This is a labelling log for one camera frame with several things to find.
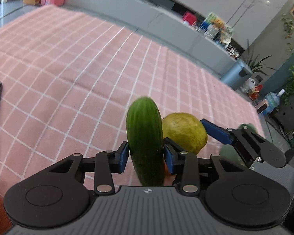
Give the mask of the red box on console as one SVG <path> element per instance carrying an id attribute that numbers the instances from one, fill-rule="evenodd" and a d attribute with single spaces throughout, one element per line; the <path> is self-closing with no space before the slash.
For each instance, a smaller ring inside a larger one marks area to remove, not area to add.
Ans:
<path id="1" fill-rule="evenodd" d="M 198 21 L 197 17 L 194 14 L 192 14 L 191 12 L 189 12 L 189 11 L 187 11 L 183 15 L 183 23 L 184 24 L 194 26 L 194 25 L 196 25 L 197 21 Z"/>

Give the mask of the green colander bowl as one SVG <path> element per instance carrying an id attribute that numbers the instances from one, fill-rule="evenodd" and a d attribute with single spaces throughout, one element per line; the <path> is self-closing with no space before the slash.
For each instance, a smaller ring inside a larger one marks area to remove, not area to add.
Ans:
<path id="1" fill-rule="evenodd" d="M 243 129 L 244 126 L 247 126 L 251 130 L 253 130 L 253 132 L 257 133 L 257 129 L 253 124 L 241 124 L 239 125 L 238 129 Z M 219 151 L 219 154 L 221 156 L 228 158 L 230 161 L 234 163 L 245 166 L 245 163 L 231 145 L 223 145 Z"/>

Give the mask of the teddy bear gift bundle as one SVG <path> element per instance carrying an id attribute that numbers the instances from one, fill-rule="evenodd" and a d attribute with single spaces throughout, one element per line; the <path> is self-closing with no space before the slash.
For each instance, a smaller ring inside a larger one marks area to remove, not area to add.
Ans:
<path id="1" fill-rule="evenodd" d="M 200 30 L 206 38 L 223 46 L 229 45 L 234 35 L 234 29 L 214 12 L 201 23 Z"/>

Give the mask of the pink checkered tablecloth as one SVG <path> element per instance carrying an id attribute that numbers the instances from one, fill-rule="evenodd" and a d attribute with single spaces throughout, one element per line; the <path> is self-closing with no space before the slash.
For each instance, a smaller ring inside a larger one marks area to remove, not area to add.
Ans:
<path id="1" fill-rule="evenodd" d="M 263 133 L 253 105 L 183 56 L 52 5 L 0 27 L 0 82 L 0 194 L 73 153 L 117 149 L 127 109 L 141 96 L 162 116 L 188 112 Z"/>

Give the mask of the blue-grey trash bin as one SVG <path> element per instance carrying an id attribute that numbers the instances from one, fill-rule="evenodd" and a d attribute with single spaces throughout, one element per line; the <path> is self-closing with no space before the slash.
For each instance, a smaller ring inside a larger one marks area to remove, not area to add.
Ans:
<path id="1" fill-rule="evenodd" d="M 252 74 L 252 70 L 244 60 L 238 59 L 220 78 L 220 81 L 236 91 L 252 76 Z"/>

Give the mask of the potted long-leaf plant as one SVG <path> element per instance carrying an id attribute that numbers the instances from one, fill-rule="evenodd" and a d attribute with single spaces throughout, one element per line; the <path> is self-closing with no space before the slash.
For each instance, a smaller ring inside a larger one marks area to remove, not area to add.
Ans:
<path id="1" fill-rule="evenodd" d="M 248 39 L 246 40 L 246 43 L 248 48 L 243 54 L 243 60 L 253 73 L 261 73 L 268 76 L 268 74 L 264 72 L 263 69 L 277 70 L 264 64 L 264 61 L 269 59 L 271 55 L 264 58 L 259 58 L 259 55 L 254 56 L 254 48 L 251 47 Z"/>

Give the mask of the yellow-green pear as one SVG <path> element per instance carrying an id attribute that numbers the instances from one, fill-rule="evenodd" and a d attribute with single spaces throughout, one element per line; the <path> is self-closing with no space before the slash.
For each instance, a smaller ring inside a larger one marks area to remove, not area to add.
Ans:
<path id="1" fill-rule="evenodd" d="M 208 134 L 195 116 L 185 112 L 168 114 L 162 120 L 163 138 L 170 138 L 187 152 L 197 155 L 207 144 Z"/>

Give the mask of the blue water bottle jug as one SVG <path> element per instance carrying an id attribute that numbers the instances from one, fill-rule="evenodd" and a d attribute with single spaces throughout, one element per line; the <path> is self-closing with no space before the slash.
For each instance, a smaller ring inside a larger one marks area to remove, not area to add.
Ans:
<path id="1" fill-rule="evenodd" d="M 285 93 L 284 89 L 281 89 L 278 93 L 270 92 L 266 95 L 265 99 L 268 101 L 268 107 L 264 111 L 266 114 L 271 113 L 280 104 L 281 96 Z"/>

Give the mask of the white plastic bag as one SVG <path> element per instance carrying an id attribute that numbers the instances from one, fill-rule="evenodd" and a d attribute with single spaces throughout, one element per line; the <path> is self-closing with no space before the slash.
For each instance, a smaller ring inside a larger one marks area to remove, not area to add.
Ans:
<path id="1" fill-rule="evenodd" d="M 240 90 L 243 93 L 248 93 L 254 89 L 255 85 L 256 85 L 255 79 L 249 78 L 243 83 L 243 85 L 240 87 Z"/>

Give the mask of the green cucumber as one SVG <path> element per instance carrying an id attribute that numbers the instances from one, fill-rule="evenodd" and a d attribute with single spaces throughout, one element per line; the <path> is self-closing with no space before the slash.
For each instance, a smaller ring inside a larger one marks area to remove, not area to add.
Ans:
<path id="1" fill-rule="evenodd" d="M 165 164 L 162 151 L 162 119 L 150 97 L 140 97 L 126 116 L 127 141 L 132 163 L 143 186 L 162 186 Z"/>

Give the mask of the pink small heater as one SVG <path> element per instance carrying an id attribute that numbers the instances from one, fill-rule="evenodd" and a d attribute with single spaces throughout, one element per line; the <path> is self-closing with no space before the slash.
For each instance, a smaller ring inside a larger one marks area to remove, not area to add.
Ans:
<path id="1" fill-rule="evenodd" d="M 268 100 L 267 99 L 263 99 L 261 100 L 256 106 L 256 110 L 258 114 L 261 114 L 262 112 L 264 112 L 269 106 Z"/>

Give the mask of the grey tv console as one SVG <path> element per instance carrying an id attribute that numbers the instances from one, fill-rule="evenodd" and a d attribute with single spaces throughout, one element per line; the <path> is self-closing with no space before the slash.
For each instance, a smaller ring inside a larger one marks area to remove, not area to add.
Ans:
<path id="1" fill-rule="evenodd" d="M 178 16 L 141 0 L 65 0 L 65 5 L 137 30 L 218 75 L 237 62 Z"/>

